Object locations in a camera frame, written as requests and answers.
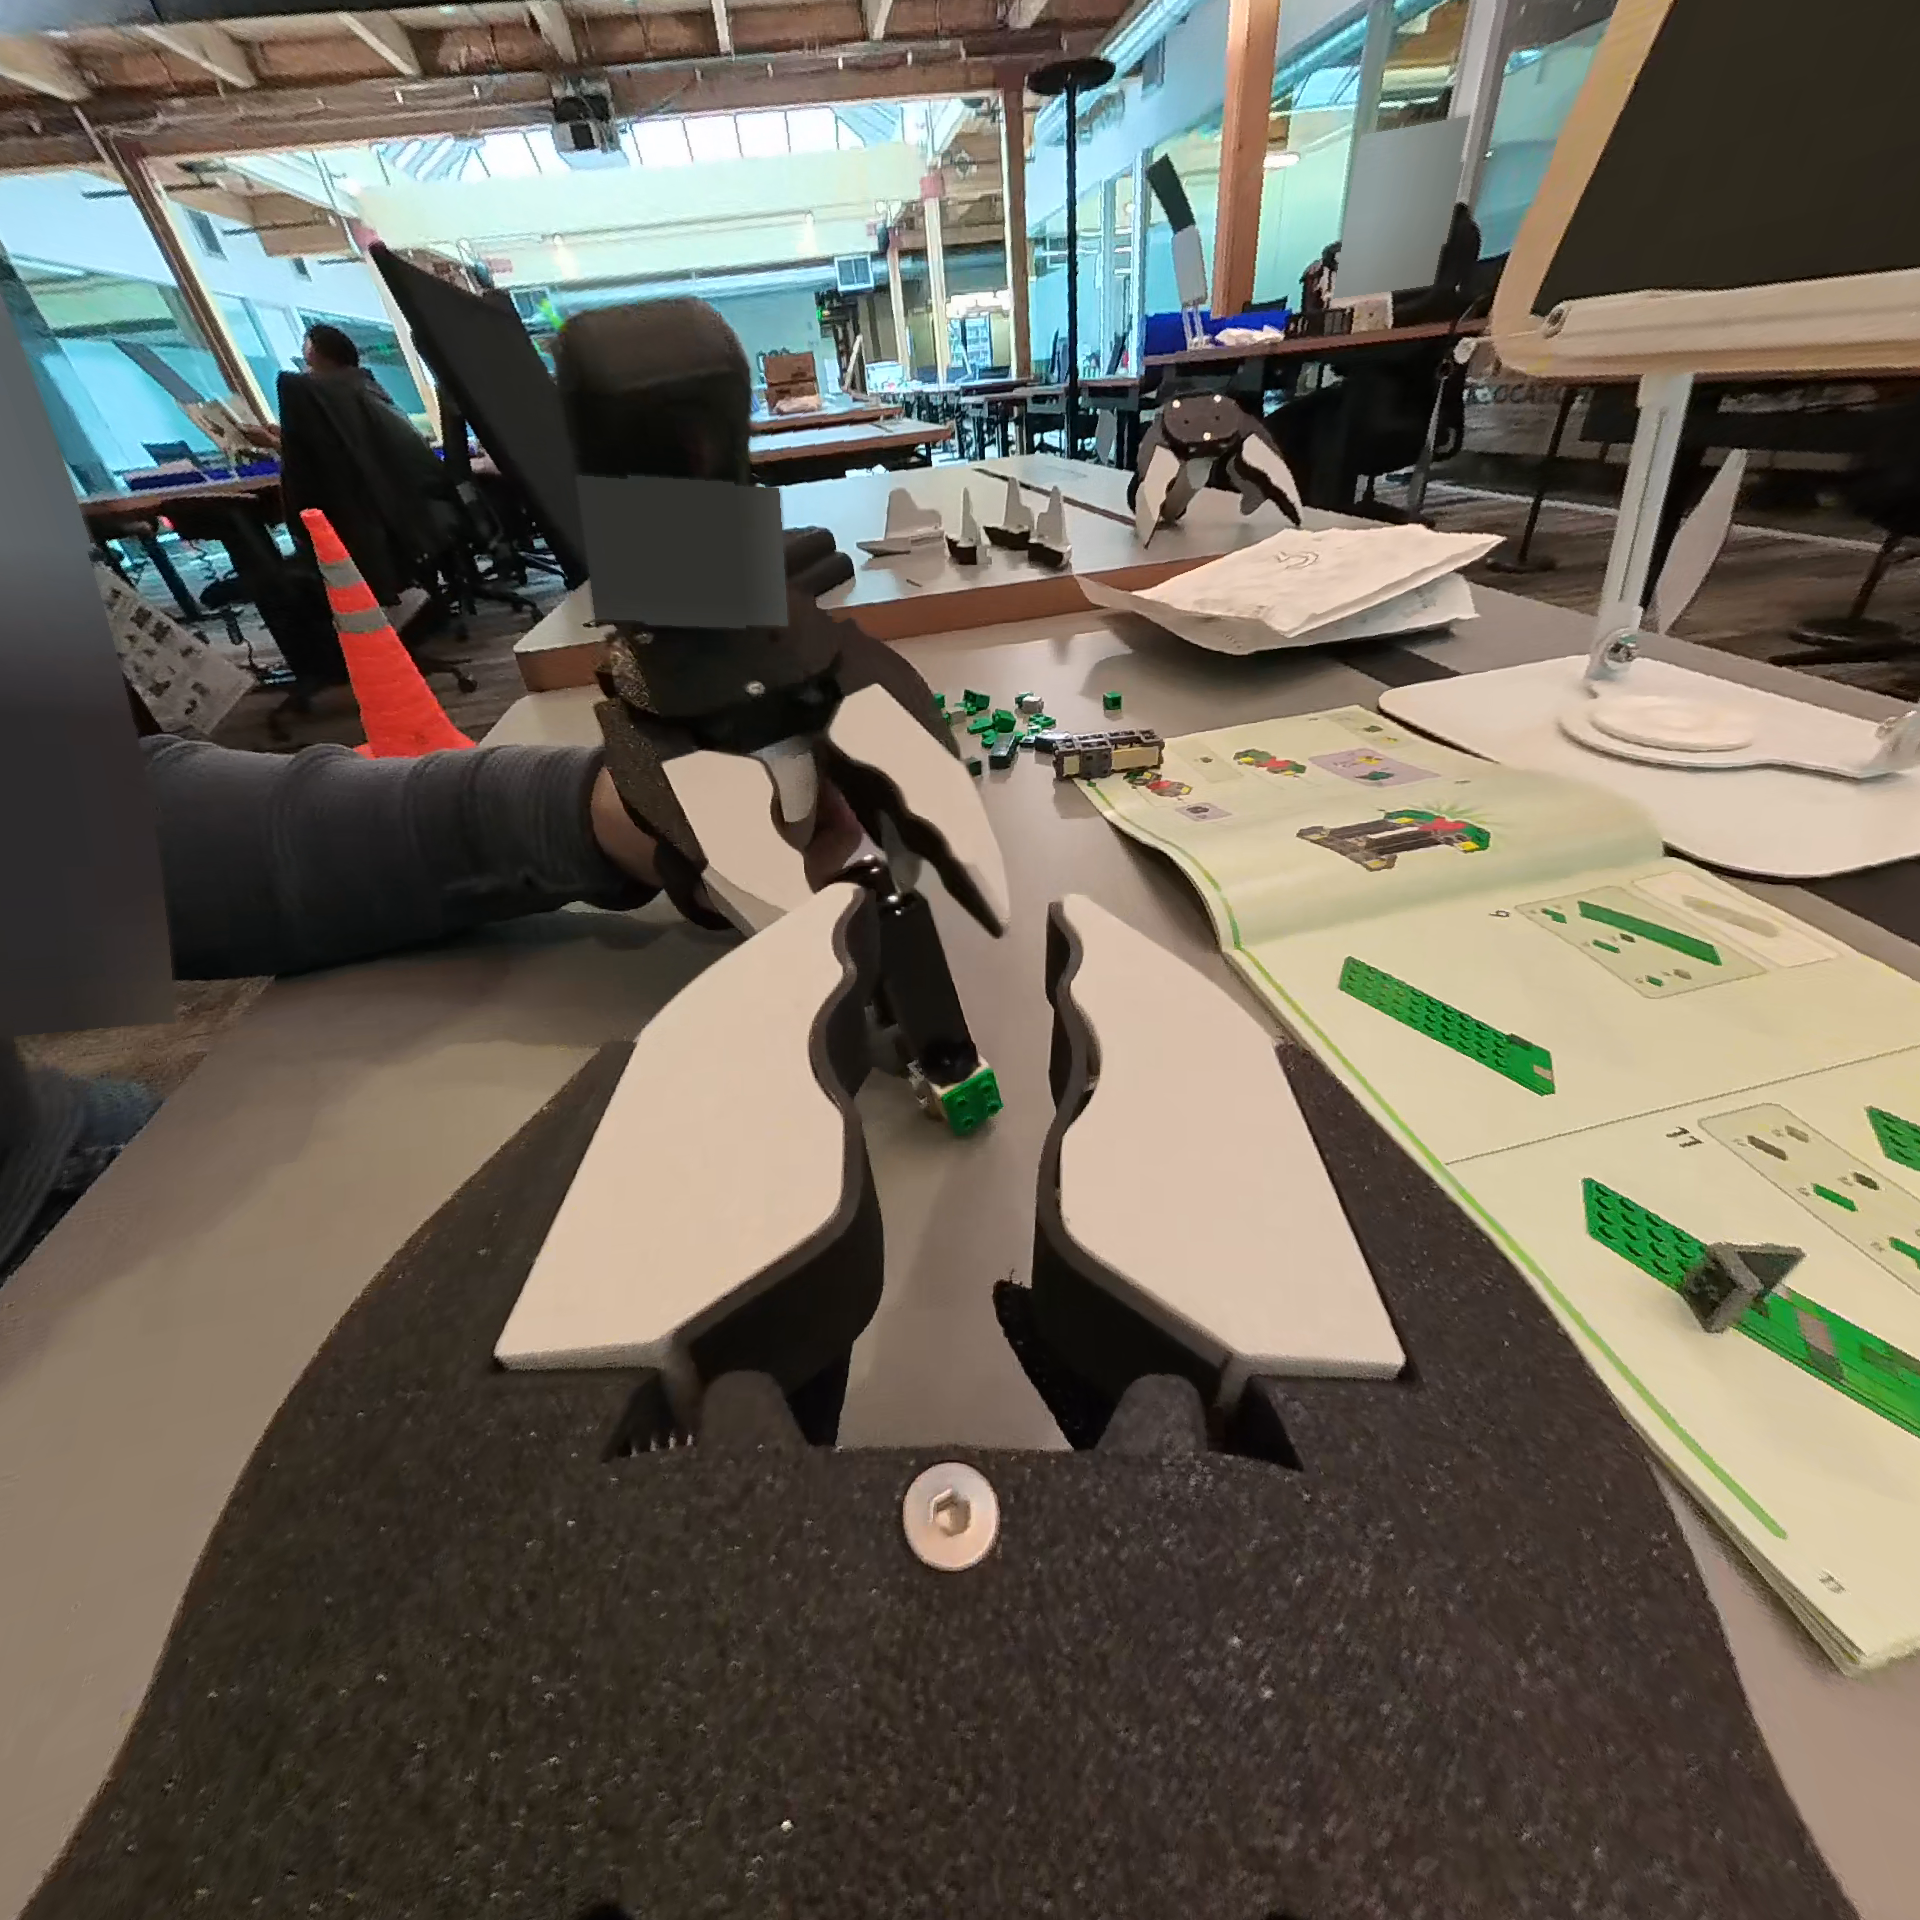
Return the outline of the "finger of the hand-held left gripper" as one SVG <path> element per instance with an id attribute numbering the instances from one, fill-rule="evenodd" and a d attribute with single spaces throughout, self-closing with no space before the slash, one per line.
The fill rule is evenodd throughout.
<path id="1" fill-rule="evenodd" d="M 823 764 L 867 836 L 893 830 L 984 933 L 1006 933 L 1011 889 L 1003 847 L 943 723 L 926 727 L 890 690 L 857 689 L 823 733 Z"/>
<path id="2" fill-rule="evenodd" d="M 743 933 L 801 906 L 849 859 L 849 813 L 809 744 L 661 762 L 707 903 Z"/>

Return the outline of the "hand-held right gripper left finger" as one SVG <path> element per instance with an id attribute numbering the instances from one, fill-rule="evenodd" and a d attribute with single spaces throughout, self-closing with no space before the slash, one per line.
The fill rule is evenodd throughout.
<path id="1" fill-rule="evenodd" d="M 500 1329 L 504 1370 L 801 1392 L 851 1353 L 881 1283 L 854 1106 L 874 973 L 876 899 L 829 886 L 640 1027 Z"/>

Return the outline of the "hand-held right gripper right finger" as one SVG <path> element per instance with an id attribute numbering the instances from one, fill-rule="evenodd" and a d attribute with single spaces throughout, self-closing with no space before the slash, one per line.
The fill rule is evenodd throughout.
<path id="1" fill-rule="evenodd" d="M 1086 894 L 1046 924 L 1030 1316 L 1104 1399 L 1393 1379 L 1406 1349 L 1269 1027 Z"/>

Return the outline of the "black brick assembly green end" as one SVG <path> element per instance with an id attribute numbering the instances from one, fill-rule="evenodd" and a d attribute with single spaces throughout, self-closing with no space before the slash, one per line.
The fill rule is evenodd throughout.
<path id="1" fill-rule="evenodd" d="M 980 1053 L 926 896 L 874 852 L 846 870 L 876 903 L 874 1014 L 920 1107 L 967 1139 L 1003 1107 L 996 1073 Z"/>

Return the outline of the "person's left forearm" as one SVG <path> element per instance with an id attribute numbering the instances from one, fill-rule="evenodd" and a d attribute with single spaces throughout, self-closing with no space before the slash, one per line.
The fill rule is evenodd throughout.
<path id="1" fill-rule="evenodd" d="M 654 899 L 587 829 L 599 747 L 367 760 L 141 740 L 176 979 L 324 972 L 581 903 Z"/>

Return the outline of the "grey desk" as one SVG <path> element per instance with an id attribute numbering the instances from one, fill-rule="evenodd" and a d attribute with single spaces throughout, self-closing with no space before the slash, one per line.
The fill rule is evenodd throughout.
<path id="1" fill-rule="evenodd" d="M 926 680 L 1096 693 L 1189 730 L 1241 713 L 1373 704 L 1383 689 L 1567 654 L 1571 610 L 1490 590 L 1466 634 L 1254 666 L 1204 662 L 1136 622 L 1050 616 L 901 644 Z M 1007 870 L 1040 906 L 1089 886 L 1196 957 L 1170 879 L 1041 794 L 989 794 Z M 1046 1014 L 1030 920 L 960 924 L 989 986 L 990 1053 L 1019 1107 L 981 1160 L 931 1146 L 899 1090 L 867 1089 L 887 1230 L 886 1303 L 851 1360 L 843 1434 L 871 1446 L 1057 1450 L 1061 1434 L 993 1329 L 990 1277 L 1023 1274 Z M 164 1099 L 124 1160 L 3 1284 L 3 1913 L 20 1916 L 107 1776 L 179 1597 L 251 1450 L 340 1316 L 591 1050 L 714 952 L 660 916 L 541 916 L 470 946 L 270 986 Z M 913 1259 L 970 1202 L 981 1250 Z M 1806 1826 L 1859 1916 L 1917 1913 L 1917 1659 L 1843 1677 L 1676 1487 L 1744 1697 Z"/>

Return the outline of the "person's left hand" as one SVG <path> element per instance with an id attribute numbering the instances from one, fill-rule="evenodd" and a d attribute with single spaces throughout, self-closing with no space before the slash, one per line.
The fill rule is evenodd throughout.
<path id="1" fill-rule="evenodd" d="M 636 826 L 611 772 L 599 764 L 587 790 L 587 829 L 599 854 L 649 894 L 661 890 L 660 844 Z"/>

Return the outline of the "scattered green small bricks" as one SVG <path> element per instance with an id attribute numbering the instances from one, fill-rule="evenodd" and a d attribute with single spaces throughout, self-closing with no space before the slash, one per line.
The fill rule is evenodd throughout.
<path id="1" fill-rule="evenodd" d="M 1053 730 L 1116 730 L 1116 696 L 1104 699 L 1104 726 L 1074 726 L 1050 709 L 1040 689 L 1016 689 L 1006 696 L 980 684 L 960 690 L 934 690 L 934 713 L 956 737 L 970 772 L 1007 772 L 1019 753 L 1050 760 Z"/>

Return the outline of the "black flat panel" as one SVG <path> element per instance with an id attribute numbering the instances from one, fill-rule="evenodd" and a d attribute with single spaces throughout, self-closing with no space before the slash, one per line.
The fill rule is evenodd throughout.
<path id="1" fill-rule="evenodd" d="M 577 463 L 553 374 L 511 299 L 464 290 L 374 243 L 371 264 L 493 467 L 521 493 L 561 579 L 587 579 Z"/>

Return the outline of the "wood edged grey table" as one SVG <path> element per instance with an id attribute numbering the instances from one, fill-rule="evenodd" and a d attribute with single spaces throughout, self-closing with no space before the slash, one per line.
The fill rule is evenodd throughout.
<path id="1" fill-rule="evenodd" d="M 1080 584 L 1081 576 L 1141 590 L 1289 527 L 1273 506 L 1261 502 L 1241 514 L 1236 493 L 1209 489 L 1190 500 L 1177 526 L 1136 542 L 1134 517 L 1126 507 L 1126 470 L 1057 454 L 801 482 L 780 490 L 780 512 L 789 522 L 829 527 L 839 547 L 854 550 L 857 536 L 879 532 L 893 490 L 907 490 L 916 506 L 940 512 L 950 532 L 963 497 L 970 497 L 981 526 L 996 522 L 1007 484 L 1016 484 L 1029 506 L 1046 506 L 1050 493 L 1061 497 L 1064 569 L 1041 569 L 993 546 L 973 564 L 950 562 L 946 547 L 921 547 L 899 562 L 857 556 L 851 583 L 831 587 L 823 610 L 876 639 L 1026 622 L 1086 610 L 1091 603 Z"/>

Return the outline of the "black office chair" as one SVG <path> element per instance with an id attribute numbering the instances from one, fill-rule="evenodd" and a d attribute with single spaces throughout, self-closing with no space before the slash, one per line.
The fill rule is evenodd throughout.
<path id="1" fill-rule="evenodd" d="M 457 517 L 440 456 L 404 414 L 374 396 L 357 374 L 281 372 L 276 376 L 279 497 L 293 556 L 281 576 L 279 610 L 267 629 L 304 693 L 349 683 L 330 622 L 314 536 L 303 514 L 324 514 L 383 610 L 409 590 L 424 597 L 399 639 L 430 677 L 477 690 L 464 659 L 421 652 L 421 637 L 464 622 L 453 604 L 460 583 Z"/>

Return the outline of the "green building instruction booklet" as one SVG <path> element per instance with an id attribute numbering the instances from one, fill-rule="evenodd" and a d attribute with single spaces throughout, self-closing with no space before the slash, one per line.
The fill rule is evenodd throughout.
<path id="1" fill-rule="evenodd" d="M 1917 983 L 1634 802 L 1364 709 L 1086 784 L 1840 1667 L 1917 1654 Z M 1706 1242 L 1806 1259 L 1727 1332 Z"/>

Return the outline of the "orange traffic cone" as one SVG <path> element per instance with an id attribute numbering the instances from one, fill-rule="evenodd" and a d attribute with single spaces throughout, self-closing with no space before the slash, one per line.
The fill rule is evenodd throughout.
<path id="1" fill-rule="evenodd" d="M 329 614 L 360 712 L 366 740 L 357 744 L 357 753 L 367 760 L 413 760 L 470 747 L 473 740 L 451 723 L 427 689 L 416 659 L 399 642 L 330 520 L 319 507 L 303 507 L 299 526 L 319 564 Z"/>

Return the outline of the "white crumpled paper bag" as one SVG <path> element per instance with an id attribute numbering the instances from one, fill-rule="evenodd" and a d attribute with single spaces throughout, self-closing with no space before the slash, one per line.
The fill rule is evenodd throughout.
<path id="1" fill-rule="evenodd" d="M 1103 610 L 1126 610 L 1209 654 L 1247 659 L 1350 639 L 1439 630 L 1477 614 L 1466 569 L 1493 533 L 1424 526 L 1276 532 L 1144 590 L 1081 576 Z"/>

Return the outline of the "idle black gripper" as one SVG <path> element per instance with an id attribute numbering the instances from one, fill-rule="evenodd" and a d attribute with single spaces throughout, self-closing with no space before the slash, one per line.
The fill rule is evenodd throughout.
<path id="1" fill-rule="evenodd" d="M 1204 489 L 1233 490 L 1239 514 L 1276 506 L 1301 527 L 1297 476 L 1266 420 L 1227 393 L 1170 396 L 1140 440 L 1129 484 L 1136 542 L 1147 546 L 1160 527 L 1177 526 Z"/>

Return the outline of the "dark grey roof brick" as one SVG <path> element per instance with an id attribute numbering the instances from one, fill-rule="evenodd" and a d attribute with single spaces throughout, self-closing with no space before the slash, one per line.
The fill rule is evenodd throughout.
<path id="1" fill-rule="evenodd" d="M 1706 1242 L 1676 1284 L 1699 1332 L 1734 1329 L 1806 1259 L 1789 1242 Z"/>

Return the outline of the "printed paper sheet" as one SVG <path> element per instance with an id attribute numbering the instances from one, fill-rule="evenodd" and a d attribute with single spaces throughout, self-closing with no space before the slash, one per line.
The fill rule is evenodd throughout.
<path id="1" fill-rule="evenodd" d="M 131 690 L 161 733 L 210 737 L 253 690 L 253 677 L 173 614 L 90 562 L 107 634 Z"/>

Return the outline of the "person's leg in jeans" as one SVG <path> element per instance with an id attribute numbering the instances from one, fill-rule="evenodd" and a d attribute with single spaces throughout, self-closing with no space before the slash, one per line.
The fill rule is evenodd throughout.
<path id="1" fill-rule="evenodd" d="M 27 1063 L 3 1039 L 3 1279 L 156 1114 L 150 1089 Z"/>

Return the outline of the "wood framed dark screen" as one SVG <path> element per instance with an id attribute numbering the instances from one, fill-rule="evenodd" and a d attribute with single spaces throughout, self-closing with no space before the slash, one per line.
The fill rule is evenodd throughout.
<path id="1" fill-rule="evenodd" d="M 1486 326 L 1533 376 L 1917 372 L 1917 6 L 1619 3 Z"/>

